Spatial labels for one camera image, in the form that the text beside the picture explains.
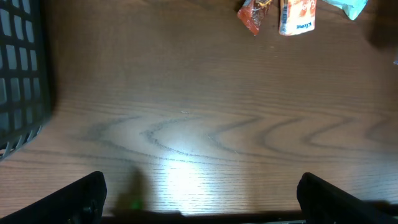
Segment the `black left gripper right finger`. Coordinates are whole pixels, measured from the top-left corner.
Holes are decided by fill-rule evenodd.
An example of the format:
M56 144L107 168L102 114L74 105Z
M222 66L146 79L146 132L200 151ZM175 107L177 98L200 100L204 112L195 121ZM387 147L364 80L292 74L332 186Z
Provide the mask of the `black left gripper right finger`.
M298 183L297 200L310 224L397 224L393 216L309 172Z

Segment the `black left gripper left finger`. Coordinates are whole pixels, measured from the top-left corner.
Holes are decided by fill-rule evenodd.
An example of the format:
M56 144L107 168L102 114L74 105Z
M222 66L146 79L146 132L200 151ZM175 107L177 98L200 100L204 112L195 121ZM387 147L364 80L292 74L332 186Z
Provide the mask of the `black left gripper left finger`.
M104 175L95 171L1 218L1 224L100 223L106 195Z

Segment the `orange small snack packet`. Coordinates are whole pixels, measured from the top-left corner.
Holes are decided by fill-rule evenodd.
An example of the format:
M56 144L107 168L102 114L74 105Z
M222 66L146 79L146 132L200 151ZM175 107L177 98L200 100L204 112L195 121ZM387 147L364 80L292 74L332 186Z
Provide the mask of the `orange small snack packet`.
M280 0L280 35L299 35L315 29L317 0Z

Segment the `teal snack wrapper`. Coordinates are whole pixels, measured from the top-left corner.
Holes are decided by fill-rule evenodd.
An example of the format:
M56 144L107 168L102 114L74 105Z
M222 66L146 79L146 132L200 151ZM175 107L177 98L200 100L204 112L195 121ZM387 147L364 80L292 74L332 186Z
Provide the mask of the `teal snack wrapper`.
M347 17L350 20L355 20L366 4L368 3L368 0L324 0L328 4L331 4L335 7L338 7L339 9L342 9Z

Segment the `red chocolate bar wrapper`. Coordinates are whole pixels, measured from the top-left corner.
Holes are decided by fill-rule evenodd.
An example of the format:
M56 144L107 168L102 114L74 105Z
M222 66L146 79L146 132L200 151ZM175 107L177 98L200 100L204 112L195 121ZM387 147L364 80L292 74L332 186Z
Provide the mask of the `red chocolate bar wrapper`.
M258 35L261 22L267 15L272 2L273 0L245 0L237 17L253 35Z

